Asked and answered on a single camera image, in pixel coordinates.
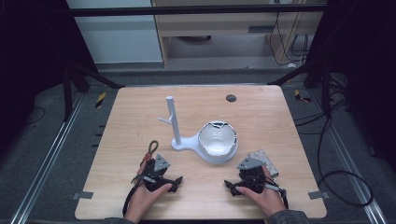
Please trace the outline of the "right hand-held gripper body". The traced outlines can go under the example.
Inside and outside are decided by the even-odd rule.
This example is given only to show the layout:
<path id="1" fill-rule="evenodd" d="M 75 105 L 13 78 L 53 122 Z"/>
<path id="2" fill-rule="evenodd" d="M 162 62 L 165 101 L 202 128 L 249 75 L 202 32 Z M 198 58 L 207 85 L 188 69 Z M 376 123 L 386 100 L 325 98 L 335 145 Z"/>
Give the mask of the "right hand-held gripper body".
<path id="1" fill-rule="evenodd" d="M 273 183 L 262 170 L 263 161 L 246 157 L 238 165 L 239 177 L 241 181 L 238 187 L 246 187 L 256 193 L 262 193 L 265 187 L 273 186 Z"/>

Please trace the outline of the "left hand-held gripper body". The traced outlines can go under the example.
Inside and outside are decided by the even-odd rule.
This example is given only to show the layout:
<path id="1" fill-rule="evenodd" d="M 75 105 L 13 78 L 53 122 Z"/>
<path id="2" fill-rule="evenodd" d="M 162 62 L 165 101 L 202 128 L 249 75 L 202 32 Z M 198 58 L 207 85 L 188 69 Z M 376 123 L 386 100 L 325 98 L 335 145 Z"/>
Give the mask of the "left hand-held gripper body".
<path id="1" fill-rule="evenodd" d="M 170 164 L 161 155 L 157 155 L 155 159 L 144 161 L 144 164 L 141 175 L 146 189 L 154 191 L 171 183 L 171 180 L 163 177 Z"/>

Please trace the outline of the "patterned grey wallet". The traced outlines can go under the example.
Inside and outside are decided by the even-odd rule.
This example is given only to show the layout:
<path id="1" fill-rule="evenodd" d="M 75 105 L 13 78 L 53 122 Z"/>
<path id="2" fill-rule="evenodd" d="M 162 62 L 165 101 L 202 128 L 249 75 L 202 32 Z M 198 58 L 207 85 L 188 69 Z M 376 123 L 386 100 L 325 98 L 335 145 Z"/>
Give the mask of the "patterned grey wallet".
<path id="1" fill-rule="evenodd" d="M 249 158 L 252 158 L 252 159 L 255 159 L 258 161 L 262 161 L 262 163 L 265 165 L 265 167 L 269 171 L 271 177 L 272 178 L 278 177 L 278 175 L 279 175 L 278 170 L 276 169 L 276 167 L 271 162 L 271 160 L 269 159 L 269 157 L 267 156 L 267 154 L 265 153 L 265 151 L 263 149 L 260 149 L 258 151 L 254 151 L 254 152 L 250 152 L 247 156 Z"/>

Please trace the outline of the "white cup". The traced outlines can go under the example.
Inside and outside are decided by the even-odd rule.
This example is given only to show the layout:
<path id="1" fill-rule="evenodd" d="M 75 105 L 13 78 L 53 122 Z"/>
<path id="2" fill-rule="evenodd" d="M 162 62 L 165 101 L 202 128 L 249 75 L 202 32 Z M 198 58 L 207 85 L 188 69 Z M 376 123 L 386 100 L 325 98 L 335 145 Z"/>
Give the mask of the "white cup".
<path id="1" fill-rule="evenodd" d="M 221 120 L 208 122 L 198 133 L 203 151 L 211 157 L 225 157 L 237 150 L 237 134 L 231 124 Z"/>

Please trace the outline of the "white stand with peg post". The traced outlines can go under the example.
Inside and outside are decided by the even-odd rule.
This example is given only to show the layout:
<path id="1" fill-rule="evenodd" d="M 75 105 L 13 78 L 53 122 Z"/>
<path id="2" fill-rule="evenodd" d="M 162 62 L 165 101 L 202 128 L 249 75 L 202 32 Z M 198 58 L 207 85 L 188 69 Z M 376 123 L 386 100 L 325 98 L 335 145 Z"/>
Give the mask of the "white stand with peg post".
<path id="1" fill-rule="evenodd" d="M 238 151 L 238 138 L 237 138 L 237 150 L 230 156 L 225 157 L 211 157 L 208 156 L 203 149 L 200 147 L 198 141 L 198 133 L 203 126 L 195 135 L 190 137 L 184 137 L 180 134 L 178 121 L 177 121 L 177 111 L 174 104 L 174 98 L 172 96 L 166 97 L 166 103 L 169 111 L 169 118 L 162 119 L 159 118 L 160 121 L 169 123 L 173 128 L 174 138 L 171 141 L 171 146 L 176 151 L 184 151 L 189 150 L 195 152 L 202 160 L 212 163 L 212 164 L 223 164 L 229 160 L 231 160 L 236 152 Z"/>

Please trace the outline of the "person's right hand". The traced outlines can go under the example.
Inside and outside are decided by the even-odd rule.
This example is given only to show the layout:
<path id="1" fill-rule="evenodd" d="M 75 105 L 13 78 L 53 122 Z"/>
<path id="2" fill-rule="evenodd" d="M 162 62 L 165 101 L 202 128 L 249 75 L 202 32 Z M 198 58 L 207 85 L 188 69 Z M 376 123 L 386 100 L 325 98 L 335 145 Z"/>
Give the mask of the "person's right hand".
<path id="1" fill-rule="evenodd" d="M 276 190 L 264 188 L 262 193 L 257 193 L 246 187 L 236 187 L 236 189 L 257 204 L 266 217 L 286 210 L 281 196 Z"/>

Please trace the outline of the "person's left hand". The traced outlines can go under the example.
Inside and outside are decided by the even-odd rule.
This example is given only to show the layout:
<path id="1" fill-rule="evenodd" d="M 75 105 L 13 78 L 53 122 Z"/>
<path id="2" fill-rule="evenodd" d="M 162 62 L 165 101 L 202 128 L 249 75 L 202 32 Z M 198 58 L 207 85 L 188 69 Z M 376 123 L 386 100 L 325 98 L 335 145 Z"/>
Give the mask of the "person's left hand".
<path id="1" fill-rule="evenodd" d="M 144 185 L 139 186 L 128 202 L 127 211 L 123 217 L 134 224 L 138 224 L 151 206 L 167 193 L 170 188 L 172 188 L 171 184 L 165 184 L 154 191 L 149 191 Z"/>

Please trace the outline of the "black metal stand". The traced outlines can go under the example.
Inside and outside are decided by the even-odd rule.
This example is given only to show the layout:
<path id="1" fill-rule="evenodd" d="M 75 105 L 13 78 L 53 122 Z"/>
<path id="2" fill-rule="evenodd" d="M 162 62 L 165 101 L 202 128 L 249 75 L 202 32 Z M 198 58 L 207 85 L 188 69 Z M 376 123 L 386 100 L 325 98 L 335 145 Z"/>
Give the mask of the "black metal stand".
<path id="1" fill-rule="evenodd" d="M 90 89 L 85 76 L 92 77 L 112 89 L 124 88 L 124 85 L 117 84 L 80 63 L 66 63 L 63 71 L 64 121 L 69 120 L 73 112 L 71 85 L 74 84 L 78 92 L 87 92 Z"/>
<path id="2" fill-rule="evenodd" d="M 307 88 L 314 88 L 321 82 L 321 108 L 327 118 L 331 116 L 330 106 L 330 66 L 326 62 L 312 61 L 299 68 L 294 69 L 285 76 L 269 82 L 269 85 L 283 85 L 288 80 L 307 73 L 304 85 Z"/>

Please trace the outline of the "white cabinet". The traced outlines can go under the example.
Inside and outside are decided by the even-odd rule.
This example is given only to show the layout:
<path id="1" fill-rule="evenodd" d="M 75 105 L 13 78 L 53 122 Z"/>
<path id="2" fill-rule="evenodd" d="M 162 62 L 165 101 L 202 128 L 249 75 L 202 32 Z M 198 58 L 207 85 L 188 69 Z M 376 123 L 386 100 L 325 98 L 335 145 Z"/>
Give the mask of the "white cabinet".
<path id="1" fill-rule="evenodd" d="M 71 9 L 151 7 L 150 0 L 66 0 Z M 151 15 L 75 17 L 96 64 L 161 63 L 156 23 Z"/>

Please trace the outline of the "wooden shelf unit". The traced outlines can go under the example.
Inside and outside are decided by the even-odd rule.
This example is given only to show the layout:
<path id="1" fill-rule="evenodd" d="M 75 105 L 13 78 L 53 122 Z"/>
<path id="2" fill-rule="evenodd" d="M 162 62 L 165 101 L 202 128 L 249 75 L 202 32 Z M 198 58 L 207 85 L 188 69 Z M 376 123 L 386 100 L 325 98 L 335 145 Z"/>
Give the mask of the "wooden shelf unit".
<path id="1" fill-rule="evenodd" d="M 221 5 L 325 4 L 327 0 L 150 0 L 155 7 Z M 313 35 L 321 12 L 231 13 L 157 15 L 155 17 L 163 61 L 168 62 L 170 43 L 177 36 L 245 35 L 265 33 L 278 63 L 287 60 L 297 35 Z"/>

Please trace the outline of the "black curtain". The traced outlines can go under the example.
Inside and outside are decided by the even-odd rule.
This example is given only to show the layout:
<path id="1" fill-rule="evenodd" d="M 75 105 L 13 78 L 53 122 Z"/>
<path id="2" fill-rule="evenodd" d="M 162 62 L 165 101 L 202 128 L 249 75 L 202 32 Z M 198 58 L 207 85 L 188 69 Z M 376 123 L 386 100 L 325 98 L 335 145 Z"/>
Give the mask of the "black curtain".
<path id="1" fill-rule="evenodd" d="M 75 19 L 54 14 L 67 9 L 66 0 L 0 0 L 0 159 L 67 65 L 97 70 Z"/>
<path id="2" fill-rule="evenodd" d="M 327 0 L 308 60 L 346 76 L 358 120 L 396 172 L 396 0 Z"/>

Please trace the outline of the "grey table bracket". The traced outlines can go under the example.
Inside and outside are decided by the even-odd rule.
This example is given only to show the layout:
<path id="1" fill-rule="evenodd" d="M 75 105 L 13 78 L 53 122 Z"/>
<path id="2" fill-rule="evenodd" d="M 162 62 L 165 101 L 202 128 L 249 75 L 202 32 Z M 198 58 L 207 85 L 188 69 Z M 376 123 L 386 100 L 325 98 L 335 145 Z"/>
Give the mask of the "grey table bracket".
<path id="1" fill-rule="evenodd" d="M 328 192 L 322 192 L 322 191 L 309 191 L 308 192 L 308 196 L 311 200 L 315 200 L 315 199 L 329 199 L 330 198 L 330 194 Z"/>
<path id="2" fill-rule="evenodd" d="M 93 196 L 92 192 L 89 191 L 80 191 L 80 192 L 75 192 L 72 195 L 72 199 L 78 201 L 79 199 L 91 199 Z"/>

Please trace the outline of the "metal floor rail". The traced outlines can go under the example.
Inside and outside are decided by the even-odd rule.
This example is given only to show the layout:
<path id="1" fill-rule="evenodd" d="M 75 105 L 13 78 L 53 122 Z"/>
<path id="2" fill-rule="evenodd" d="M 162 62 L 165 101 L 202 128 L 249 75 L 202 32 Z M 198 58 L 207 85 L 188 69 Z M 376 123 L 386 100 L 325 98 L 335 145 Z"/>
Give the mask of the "metal floor rail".
<path id="1" fill-rule="evenodd" d="M 72 104 L 72 111 L 70 112 L 69 117 L 62 123 L 62 126 L 57 132 L 57 135 L 54 138 L 45 159 L 35 174 L 33 182 L 25 193 L 23 200 L 21 201 L 17 210 L 14 212 L 9 224 L 25 224 L 27 221 L 27 218 L 35 206 L 35 202 L 48 179 L 51 169 L 56 162 L 61 149 L 63 148 L 64 141 L 76 120 L 85 96 L 85 93 L 77 94 L 77 98 Z"/>
<path id="2" fill-rule="evenodd" d="M 321 101 L 319 100 L 318 94 L 315 91 L 310 91 L 309 93 L 311 94 L 314 105 L 317 107 L 318 112 L 320 113 L 319 117 L 324 121 L 322 130 L 320 131 L 317 149 L 317 165 L 318 173 L 320 176 L 318 186 L 323 184 L 335 197 L 337 197 L 343 203 L 348 204 L 349 206 L 362 208 L 372 224 L 388 224 L 385 215 L 383 214 L 382 210 L 380 209 L 378 203 L 375 200 L 373 189 L 362 178 L 361 171 L 358 169 L 358 166 L 350 157 L 349 153 L 347 152 L 347 148 L 339 135 L 339 132 L 332 124 L 332 118 L 327 118 L 325 116 L 320 105 Z M 333 144 L 333 148 L 337 153 L 338 160 L 343 165 L 342 170 L 329 171 L 326 174 L 322 172 L 320 164 L 320 149 L 325 133 L 329 135 L 330 140 Z M 351 186 L 353 187 L 359 201 L 357 203 L 353 203 L 338 195 L 328 184 L 327 178 L 331 175 L 345 175 L 348 178 Z"/>

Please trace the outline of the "black horizontal frame bar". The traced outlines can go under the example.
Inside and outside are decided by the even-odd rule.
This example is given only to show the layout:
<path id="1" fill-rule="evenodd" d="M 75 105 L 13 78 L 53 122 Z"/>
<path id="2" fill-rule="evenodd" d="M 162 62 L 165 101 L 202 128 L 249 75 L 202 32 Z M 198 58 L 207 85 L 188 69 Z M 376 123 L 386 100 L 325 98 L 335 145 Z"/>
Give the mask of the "black horizontal frame bar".
<path id="1" fill-rule="evenodd" d="M 326 4 L 298 5 L 228 5 L 228 6 L 180 6 L 180 7 L 113 7 L 77 8 L 63 10 L 63 14 L 73 17 L 101 16 L 144 16 L 144 15 L 190 15 L 229 13 L 273 13 L 273 12 L 320 12 Z"/>

